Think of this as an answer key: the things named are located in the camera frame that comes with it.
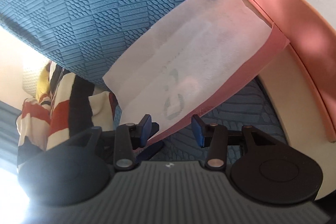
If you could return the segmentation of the pink white paper bag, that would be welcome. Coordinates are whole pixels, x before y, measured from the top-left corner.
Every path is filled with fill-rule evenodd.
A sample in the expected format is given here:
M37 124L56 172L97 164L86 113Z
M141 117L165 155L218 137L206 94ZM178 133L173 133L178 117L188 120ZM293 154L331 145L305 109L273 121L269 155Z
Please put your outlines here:
M154 143L236 94L287 45L243 0L185 0L139 37L103 79L120 123L149 114Z

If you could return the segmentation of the striped red black blanket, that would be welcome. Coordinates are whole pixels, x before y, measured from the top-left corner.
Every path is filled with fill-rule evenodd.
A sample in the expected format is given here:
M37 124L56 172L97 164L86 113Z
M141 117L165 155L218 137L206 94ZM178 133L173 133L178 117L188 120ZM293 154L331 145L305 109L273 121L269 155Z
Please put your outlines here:
M50 96L26 99L17 118L17 167L93 126L112 130L116 106L112 92L51 62Z

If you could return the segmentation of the yellow plush toy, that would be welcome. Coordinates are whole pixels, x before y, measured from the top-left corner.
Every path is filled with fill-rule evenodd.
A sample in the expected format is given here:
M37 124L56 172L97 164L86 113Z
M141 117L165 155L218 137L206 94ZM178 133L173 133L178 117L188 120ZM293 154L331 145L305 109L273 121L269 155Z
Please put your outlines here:
M39 103L41 103L46 97L50 96L50 69L51 62L49 61L42 69L37 81L35 98Z

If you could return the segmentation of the white quilted headboard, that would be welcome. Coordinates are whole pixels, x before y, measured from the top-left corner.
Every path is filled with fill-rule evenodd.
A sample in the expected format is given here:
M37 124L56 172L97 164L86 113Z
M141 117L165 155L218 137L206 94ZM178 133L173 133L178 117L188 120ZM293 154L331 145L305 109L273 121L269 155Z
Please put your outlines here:
M36 95L40 74L40 71L23 71L22 89L32 97Z

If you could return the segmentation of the blue textured pillow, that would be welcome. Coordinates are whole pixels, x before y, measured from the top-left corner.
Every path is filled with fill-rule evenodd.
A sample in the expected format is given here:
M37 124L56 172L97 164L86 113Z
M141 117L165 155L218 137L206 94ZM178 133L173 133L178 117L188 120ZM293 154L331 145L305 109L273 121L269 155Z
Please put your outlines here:
M184 0L1 0L1 26L107 91L103 75Z

